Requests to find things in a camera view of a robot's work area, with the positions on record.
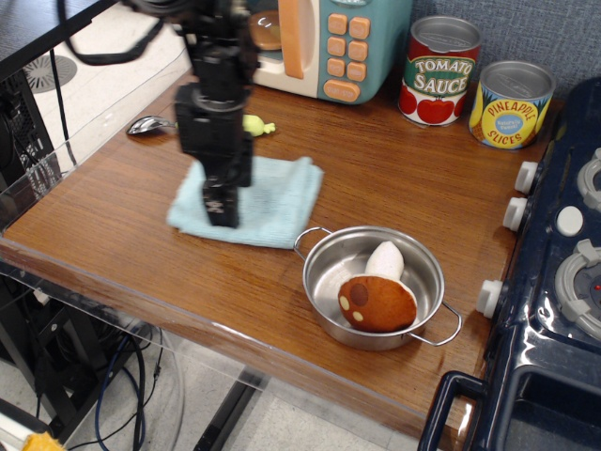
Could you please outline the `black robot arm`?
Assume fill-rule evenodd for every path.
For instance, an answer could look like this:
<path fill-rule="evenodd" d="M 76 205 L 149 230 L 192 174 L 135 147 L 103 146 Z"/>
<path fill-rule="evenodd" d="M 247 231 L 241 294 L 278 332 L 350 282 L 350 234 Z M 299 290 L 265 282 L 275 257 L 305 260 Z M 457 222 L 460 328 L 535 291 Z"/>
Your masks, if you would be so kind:
<path fill-rule="evenodd" d="M 252 184 L 254 143 L 245 107 L 259 66 L 244 1 L 196 1 L 182 24 L 196 80 L 176 95 L 183 153 L 201 163 L 201 200 L 214 226 L 239 226 L 239 189 Z"/>

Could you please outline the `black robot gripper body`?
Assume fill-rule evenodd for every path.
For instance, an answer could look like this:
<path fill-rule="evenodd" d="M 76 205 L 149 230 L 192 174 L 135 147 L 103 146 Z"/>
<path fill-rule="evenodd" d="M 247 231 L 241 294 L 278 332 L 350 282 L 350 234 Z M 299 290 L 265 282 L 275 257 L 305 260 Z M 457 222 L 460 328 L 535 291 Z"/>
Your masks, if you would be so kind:
<path fill-rule="evenodd" d="M 183 153 L 202 164 L 206 178 L 238 186 L 243 147 L 243 109 L 240 103 L 211 101 L 196 84 L 181 86 L 175 111 Z"/>

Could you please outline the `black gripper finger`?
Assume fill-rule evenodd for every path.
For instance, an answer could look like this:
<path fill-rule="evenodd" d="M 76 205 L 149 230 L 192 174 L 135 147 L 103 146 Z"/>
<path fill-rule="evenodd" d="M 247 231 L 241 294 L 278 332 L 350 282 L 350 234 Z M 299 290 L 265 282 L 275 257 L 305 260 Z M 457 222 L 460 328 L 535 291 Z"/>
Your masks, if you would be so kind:
<path fill-rule="evenodd" d="M 239 187 L 250 187 L 252 185 L 254 138 L 250 133 L 245 133 L 243 138 L 242 152 L 239 158 Z"/>
<path fill-rule="evenodd" d="M 217 178 L 205 180 L 202 189 L 203 203 L 213 226 L 237 228 L 239 226 L 238 188 Z"/>

